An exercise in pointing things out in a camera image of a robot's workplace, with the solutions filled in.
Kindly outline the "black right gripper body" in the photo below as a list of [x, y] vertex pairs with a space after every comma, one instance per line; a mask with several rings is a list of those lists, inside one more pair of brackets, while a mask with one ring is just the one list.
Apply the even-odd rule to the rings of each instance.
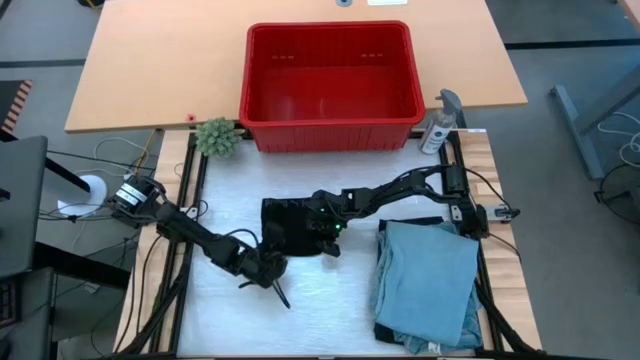
[[338, 236], [347, 228], [350, 220], [361, 214], [356, 194], [356, 189], [344, 189], [340, 194], [316, 191], [304, 201], [308, 210], [307, 229], [327, 236]]

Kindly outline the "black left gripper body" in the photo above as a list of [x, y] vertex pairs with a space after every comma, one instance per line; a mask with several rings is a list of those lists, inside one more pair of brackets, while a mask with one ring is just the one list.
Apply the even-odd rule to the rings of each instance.
[[258, 285], [268, 289], [284, 275], [287, 265], [287, 258], [271, 246], [245, 249], [236, 260], [236, 273], [246, 278], [239, 288]]

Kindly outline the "small black garment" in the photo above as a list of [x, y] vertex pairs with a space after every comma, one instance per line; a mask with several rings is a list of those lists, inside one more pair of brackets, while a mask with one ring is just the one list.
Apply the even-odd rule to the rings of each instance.
[[310, 231], [306, 227], [308, 210], [304, 206], [306, 199], [265, 198], [261, 204], [261, 224], [275, 222], [284, 228], [286, 245], [285, 256], [309, 257], [322, 254], [318, 242], [338, 236], [327, 236]]

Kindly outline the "dark navy garment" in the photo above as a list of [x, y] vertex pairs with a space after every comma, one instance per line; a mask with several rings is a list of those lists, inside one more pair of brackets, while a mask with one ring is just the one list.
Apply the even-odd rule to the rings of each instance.
[[[431, 226], [431, 225], [439, 225], [444, 222], [442, 217], [423, 217], [423, 218], [414, 218], [414, 219], [405, 219], [398, 220], [394, 219], [394, 222], [403, 223], [403, 224], [411, 224], [411, 225], [419, 225], [419, 226]], [[387, 228], [387, 224], [389, 220], [380, 220], [378, 224], [378, 235], [381, 238], [384, 238], [384, 231]], [[374, 335], [375, 339], [388, 344], [402, 345], [402, 341], [398, 341], [395, 339], [394, 331], [388, 327], [385, 327], [378, 322], [374, 324]]]

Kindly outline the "red plastic laundry bin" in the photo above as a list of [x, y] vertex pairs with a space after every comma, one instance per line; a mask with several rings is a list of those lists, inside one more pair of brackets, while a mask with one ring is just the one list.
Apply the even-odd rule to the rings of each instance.
[[265, 153], [396, 150], [426, 107], [400, 21], [258, 23], [239, 120]]

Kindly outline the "white padded table mat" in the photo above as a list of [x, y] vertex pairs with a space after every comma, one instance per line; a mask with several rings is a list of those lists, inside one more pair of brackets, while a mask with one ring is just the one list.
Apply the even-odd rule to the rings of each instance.
[[[255, 237], [236, 237], [253, 244], [261, 234], [265, 198], [374, 188], [439, 161], [414, 140], [395, 151], [326, 153], [265, 153], [244, 140], [232, 157], [208, 163], [202, 224], [219, 234], [251, 230]], [[337, 241], [339, 257], [289, 259], [279, 283], [290, 309], [275, 290], [239, 288], [243, 277], [213, 265], [196, 250], [179, 355], [403, 355], [403, 344], [375, 339], [376, 322], [392, 329], [398, 341], [419, 339], [428, 348], [449, 350], [476, 311], [472, 288], [478, 245], [459, 238], [449, 222], [435, 230], [394, 222], [448, 215], [446, 205], [412, 196], [350, 221]], [[389, 220], [384, 238], [378, 235], [380, 220]]]

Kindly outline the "small potted green plant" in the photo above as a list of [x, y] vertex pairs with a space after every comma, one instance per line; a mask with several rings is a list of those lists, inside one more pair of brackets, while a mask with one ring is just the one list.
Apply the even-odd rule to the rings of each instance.
[[206, 157], [228, 158], [242, 140], [244, 130], [224, 117], [210, 119], [196, 127], [196, 149]]

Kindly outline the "clear spray bottle grey trigger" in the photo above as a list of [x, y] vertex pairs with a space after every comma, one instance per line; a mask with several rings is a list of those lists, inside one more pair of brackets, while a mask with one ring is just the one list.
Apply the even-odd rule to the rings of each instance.
[[437, 100], [442, 102], [442, 107], [428, 115], [428, 125], [419, 145], [419, 149], [427, 155], [439, 151], [449, 132], [457, 126], [458, 116], [462, 113], [462, 102], [455, 92], [441, 89]]

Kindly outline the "light wooden desk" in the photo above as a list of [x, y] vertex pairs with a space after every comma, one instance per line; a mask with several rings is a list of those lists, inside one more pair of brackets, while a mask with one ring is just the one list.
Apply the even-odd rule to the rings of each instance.
[[234, 118], [248, 29], [257, 23], [399, 20], [410, 29], [428, 108], [447, 88], [468, 108], [527, 102], [485, 0], [109, 0], [65, 129], [184, 128]]

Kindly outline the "black monitor pole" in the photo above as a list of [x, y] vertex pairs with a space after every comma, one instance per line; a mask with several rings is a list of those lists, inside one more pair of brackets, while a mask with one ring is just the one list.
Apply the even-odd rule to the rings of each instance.
[[89, 187], [89, 184], [87, 182], [82, 180], [79, 176], [73, 174], [71, 171], [69, 171], [68, 169], [66, 169], [62, 165], [60, 165], [57, 162], [49, 159], [48, 157], [45, 158], [45, 167], [49, 171], [51, 171], [52, 173], [57, 175], [58, 177], [64, 179], [65, 181], [69, 182], [70, 184], [78, 187], [82, 191], [84, 191], [86, 193], [90, 192], [90, 187]]

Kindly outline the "dark grey monitor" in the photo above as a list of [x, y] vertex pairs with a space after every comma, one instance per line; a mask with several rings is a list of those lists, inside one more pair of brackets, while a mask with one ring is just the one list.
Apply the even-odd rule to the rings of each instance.
[[0, 143], [0, 278], [32, 266], [48, 140], [35, 136]]

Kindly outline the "black keyboard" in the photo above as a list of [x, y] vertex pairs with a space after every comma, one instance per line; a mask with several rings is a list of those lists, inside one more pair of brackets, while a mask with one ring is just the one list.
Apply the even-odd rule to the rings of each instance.
[[20, 289], [13, 280], [0, 280], [0, 328], [17, 323], [21, 318]]

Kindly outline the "black chair base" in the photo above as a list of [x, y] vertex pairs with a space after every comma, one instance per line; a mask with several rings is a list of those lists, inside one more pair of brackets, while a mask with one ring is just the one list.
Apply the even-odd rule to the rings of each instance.
[[598, 181], [594, 197], [616, 217], [640, 226], [640, 168], [626, 164], [611, 168]]

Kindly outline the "black aluminium table frame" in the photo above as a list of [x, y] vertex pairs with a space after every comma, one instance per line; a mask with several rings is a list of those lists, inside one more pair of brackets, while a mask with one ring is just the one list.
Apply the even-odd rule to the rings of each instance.
[[[484, 206], [497, 203], [490, 189], [498, 186], [499, 178], [487, 135], [454, 135], [441, 157], [471, 166], [474, 198]], [[202, 214], [207, 165], [196, 150], [194, 133], [169, 131], [155, 177], [165, 185], [170, 199]], [[541, 341], [512, 229], [507, 223], [492, 223], [489, 230], [490, 236], [480, 243], [480, 287], [501, 311], [513, 335], [538, 350]], [[114, 352], [103, 360], [175, 358], [192, 255], [192, 246], [160, 239], [153, 226], [142, 229]]]

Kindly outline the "silver metal bracket plate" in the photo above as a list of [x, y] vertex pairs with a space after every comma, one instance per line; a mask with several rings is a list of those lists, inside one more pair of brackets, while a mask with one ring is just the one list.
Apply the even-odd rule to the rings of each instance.
[[[512, 221], [517, 215], [520, 214], [518, 209], [512, 209], [506, 204], [500, 205], [487, 205], [483, 206], [487, 220], [498, 221], [502, 223], [508, 223]], [[456, 205], [450, 207], [452, 219], [455, 221], [461, 221], [463, 219], [460, 208]]]

